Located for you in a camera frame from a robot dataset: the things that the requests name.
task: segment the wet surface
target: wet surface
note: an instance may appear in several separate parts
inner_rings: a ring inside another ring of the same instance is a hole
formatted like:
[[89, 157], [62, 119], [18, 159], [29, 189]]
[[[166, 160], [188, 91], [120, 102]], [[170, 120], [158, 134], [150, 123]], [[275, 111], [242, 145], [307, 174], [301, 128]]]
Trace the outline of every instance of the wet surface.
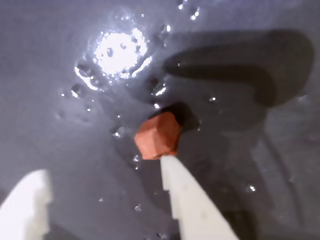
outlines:
[[318, 239], [319, 10], [316, 0], [0, 3], [0, 200], [46, 168], [46, 239], [179, 239], [160, 164], [141, 161], [133, 141], [172, 111], [178, 158], [241, 239]]

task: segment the water droplet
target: water droplet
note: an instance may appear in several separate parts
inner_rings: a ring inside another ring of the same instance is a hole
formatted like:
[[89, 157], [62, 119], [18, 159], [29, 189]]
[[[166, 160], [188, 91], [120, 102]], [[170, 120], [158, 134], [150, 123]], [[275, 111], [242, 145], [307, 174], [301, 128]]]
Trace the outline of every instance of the water droplet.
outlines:
[[140, 160], [141, 160], [141, 159], [140, 159], [140, 157], [139, 157], [138, 155], [135, 155], [135, 156], [133, 157], [133, 161], [136, 162], [136, 163], [137, 163], [137, 162], [140, 162]]
[[182, 10], [182, 9], [184, 8], [186, 2], [187, 2], [187, 1], [185, 1], [185, 0], [178, 0], [178, 2], [177, 2], [177, 4], [178, 4], [178, 9], [179, 9], [179, 10]]
[[167, 235], [164, 233], [157, 233], [156, 236], [160, 239], [167, 239]]
[[192, 21], [196, 20], [196, 18], [199, 16], [199, 11], [200, 11], [200, 7], [197, 7], [197, 8], [193, 8], [192, 11], [191, 11], [191, 17], [190, 19]]
[[138, 204], [137, 206], [135, 206], [135, 207], [134, 207], [134, 210], [135, 210], [136, 212], [141, 212], [141, 211], [142, 211], [142, 209], [141, 209], [141, 204]]
[[247, 193], [253, 193], [256, 191], [256, 187], [253, 186], [252, 184], [249, 184], [246, 188], [245, 188]]
[[126, 133], [126, 129], [123, 126], [121, 126], [116, 130], [114, 134], [112, 134], [112, 136], [121, 138], [125, 133]]
[[71, 88], [72, 96], [74, 96], [77, 99], [83, 99], [86, 96], [86, 89], [83, 85], [76, 83]]
[[201, 124], [202, 124], [202, 120], [199, 120], [199, 125], [198, 125], [198, 129], [197, 129], [198, 132], [201, 130]]

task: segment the gray surface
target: gray surface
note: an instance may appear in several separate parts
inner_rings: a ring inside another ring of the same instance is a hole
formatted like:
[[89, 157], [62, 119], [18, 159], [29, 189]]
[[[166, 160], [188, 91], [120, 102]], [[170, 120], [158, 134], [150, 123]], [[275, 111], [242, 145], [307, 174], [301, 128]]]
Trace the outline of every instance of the gray surface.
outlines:
[[[28, 172], [46, 168], [54, 189], [47, 239], [141, 240], [157, 239], [156, 233], [177, 239], [159, 163], [135, 170], [132, 136], [155, 112], [153, 103], [183, 102], [200, 131], [194, 125], [182, 134], [178, 157], [236, 231], [245, 239], [319, 238], [320, 2], [177, 6], [171, 0], [1, 1], [0, 198]], [[193, 7], [200, 7], [195, 21]], [[71, 87], [83, 84], [76, 62], [101, 31], [121, 31], [121, 16], [150, 40], [152, 63], [137, 79], [72, 97]], [[154, 34], [163, 24], [171, 32], [159, 47]], [[177, 59], [209, 70], [169, 68], [167, 75], [164, 61]], [[221, 65], [223, 74], [211, 72]], [[234, 66], [253, 66], [252, 74], [245, 68], [242, 83], [228, 81], [230, 71], [239, 74]], [[167, 84], [158, 98], [150, 95], [150, 76]], [[243, 84], [248, 76], [264, 84]], [[259, 99], [261, 89], [271, 101]], [[120, 126], [127, 132], [116, 139]], [[247, 192], [250, 185], [255, 192]], [[133, 210], [138, 204], [141, 212]]]

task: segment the orange block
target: orange block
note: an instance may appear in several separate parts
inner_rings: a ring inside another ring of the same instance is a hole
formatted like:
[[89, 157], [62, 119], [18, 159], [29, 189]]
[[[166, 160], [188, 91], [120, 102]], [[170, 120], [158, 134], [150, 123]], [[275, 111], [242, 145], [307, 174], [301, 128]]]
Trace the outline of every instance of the orange block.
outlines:
[[162, 155], [177, 155], [180, 126], [171, 112], [145, 121], [134, 136], [144, 160], [157, 160]]

